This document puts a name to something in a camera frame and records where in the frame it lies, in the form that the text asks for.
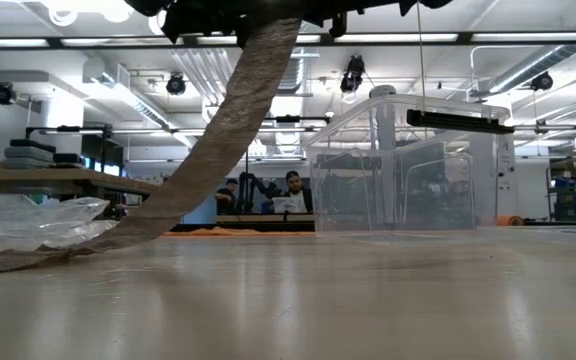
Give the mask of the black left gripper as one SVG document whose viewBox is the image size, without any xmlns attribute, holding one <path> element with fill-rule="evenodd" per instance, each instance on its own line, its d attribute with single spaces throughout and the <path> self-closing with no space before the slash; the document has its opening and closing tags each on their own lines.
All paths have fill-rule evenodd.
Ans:
<svg viewBox="0 0 576 360">
<path fill-rule="evenodd" d="M 184 34 L 211 36 L 215 32 L 236 37 L 236 44 L 244 49 L 250 38 L 276 18 L 278 2 L 248 1 L 226 21 L 220 1 L 174 0 L 164 7 L 163 34 L 172 42 Z"/>
</svg>

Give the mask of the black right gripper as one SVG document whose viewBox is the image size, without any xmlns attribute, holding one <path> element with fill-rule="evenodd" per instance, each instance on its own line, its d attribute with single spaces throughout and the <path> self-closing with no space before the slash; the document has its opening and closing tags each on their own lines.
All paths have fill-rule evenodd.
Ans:
<svg viewBox="0 0 576 360">
<path fill-rule="evenodd" d="M 399 0 L 279 0 L 277 17 L 294 20 L 297 27 L 303 21 L 322 26 L 327 20 L 332 21 L 328 30 L 333 38 L 345 35 L 348 27 L 348 13 L 365 12 L 367 9 L 397 4 Z"/>
</svg>

